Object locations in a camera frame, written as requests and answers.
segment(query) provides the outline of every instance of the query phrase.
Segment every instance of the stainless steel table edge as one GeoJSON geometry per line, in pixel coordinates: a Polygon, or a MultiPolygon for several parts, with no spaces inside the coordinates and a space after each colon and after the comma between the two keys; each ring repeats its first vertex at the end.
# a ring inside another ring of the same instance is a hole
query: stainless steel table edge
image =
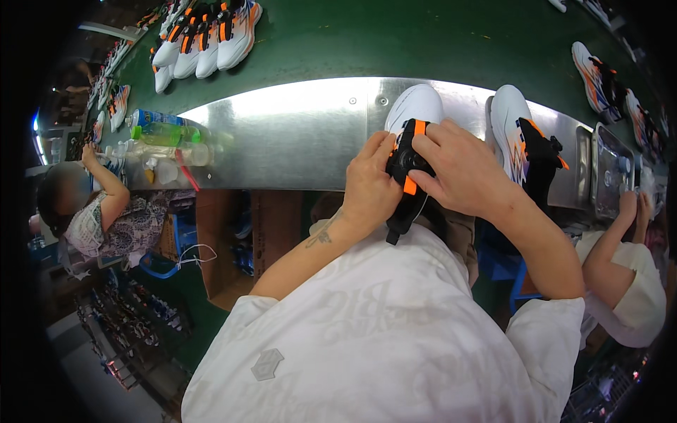
{"type": "MultiPolygon", "coordinates": [[[[192,167],[200,187],[343,190],[345,168],[369,135],[383,129],[393,102],[408,87],[428,84],[446,116],[479,139],[492,138],[488,105],[495,91],[445,81],[391,77],[318,79],[237,94],[181,114],[209,131],[213,161],[192,167]]],[[[548,203],[585,209],[590,199],[592,128],[527,102],[534,122],[562,143],[570,170],[556,173],[548,203]]],[[[129,167],[139,168],[132,162],[129,167]]],[[[127,169],[132,189],[190,187],[182,174],[166,185],[127,169]]]]}

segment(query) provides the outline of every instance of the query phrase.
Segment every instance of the right hand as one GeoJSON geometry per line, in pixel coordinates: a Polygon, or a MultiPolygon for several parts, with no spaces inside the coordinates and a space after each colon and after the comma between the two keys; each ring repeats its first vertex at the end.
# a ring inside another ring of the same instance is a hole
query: right hand
{"type": "Polygon", "coordinates": [[[640,192],[638,203],[639,210],[637,210],[637,225],[641,227],[648,227],[649,219],[651,218],[651,211],[653,210],[651,201],[649,200],[649,195],[646,192],[640,192]]]}
{"type": "Polygon", "coordinates": [[[86,143],[83,145],[83,166],[87,170],[91,171],[91,166],[97,164],[99,161],[96,159],[96,154],[94,153],[94,146],[92,143],[86,143]]]}
{"type": "Polygon", "coordinates": [[[520,195],[489,147],[450,119],[429,124],[412,146],[437,177],[417,170],[409,177],[444,208],[494,222],[520,195]]]}
{"type": "Polygon", "coordinates": [[[626,191],[621,194],[621,198],[618,200],[618,206],[618,219],[623,219],[631,225],[637,214],[637,195],[634,191],[626,191]]]}

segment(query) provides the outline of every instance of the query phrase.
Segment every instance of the left hand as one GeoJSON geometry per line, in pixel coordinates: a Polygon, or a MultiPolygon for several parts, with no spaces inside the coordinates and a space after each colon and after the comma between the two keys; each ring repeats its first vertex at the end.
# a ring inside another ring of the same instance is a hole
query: left hand
{"type": "Polygon", "coordinates": [[[341,212],[361,237],[366,237],[395,212],[402,186],[385,173],[395,134],[376,132],[346,169],[341,212]]]}

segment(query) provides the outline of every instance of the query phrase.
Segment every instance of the shirt logo patch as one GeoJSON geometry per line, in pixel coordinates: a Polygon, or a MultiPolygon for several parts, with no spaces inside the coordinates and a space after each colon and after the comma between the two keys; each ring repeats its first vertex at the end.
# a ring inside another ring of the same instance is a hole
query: shirt logo patch
{"type": "Polygon", "coordinates": [[[256,364],[251,368],[254,377],[259,382],[275,378],[275,369],[278,364],[284,360],[284,357],[277,348],[269,349],[261,352],[261,356],[256,360],[256,364]]]}

